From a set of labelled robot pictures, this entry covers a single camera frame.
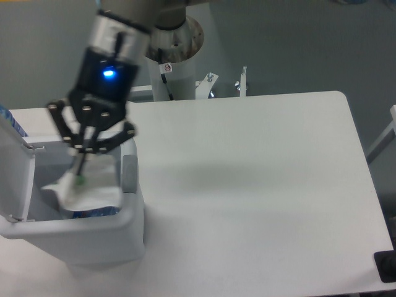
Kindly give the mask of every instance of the metal bracket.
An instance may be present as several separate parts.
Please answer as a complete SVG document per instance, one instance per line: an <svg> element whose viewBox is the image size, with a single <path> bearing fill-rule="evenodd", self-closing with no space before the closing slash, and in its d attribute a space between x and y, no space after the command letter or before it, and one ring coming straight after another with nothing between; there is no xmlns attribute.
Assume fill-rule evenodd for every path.
<svg viewBox="0 0 396 297"><path fill-rule="evenodd" d="M392 115L392 122L390 122L368 149L366 161L369 165L396 137L396 105L391 107L390 113Z"/></svg>
<svg viewBox="0 0 396 297"><path fill-rule="evenodd" d="M209 72L196 88L196 99L208 99L210 91L215 85L218 75Z"/></svg>

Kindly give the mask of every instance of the white plastic container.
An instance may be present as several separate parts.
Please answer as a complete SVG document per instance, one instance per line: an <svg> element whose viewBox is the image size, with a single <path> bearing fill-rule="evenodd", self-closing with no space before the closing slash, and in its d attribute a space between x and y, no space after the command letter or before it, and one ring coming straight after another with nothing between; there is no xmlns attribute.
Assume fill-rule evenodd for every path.
<svg viewBox="0 0 396 297"><path fill-rule="evenodd" d="M56 197L40 190L68 169L72 157L67 150L57 136L23 139L0 118L0 235L22 238L68 264L141 258L144 200L134 140L110 152L117 160L124 203L119 213L106 217L62 220Z"/></svg>

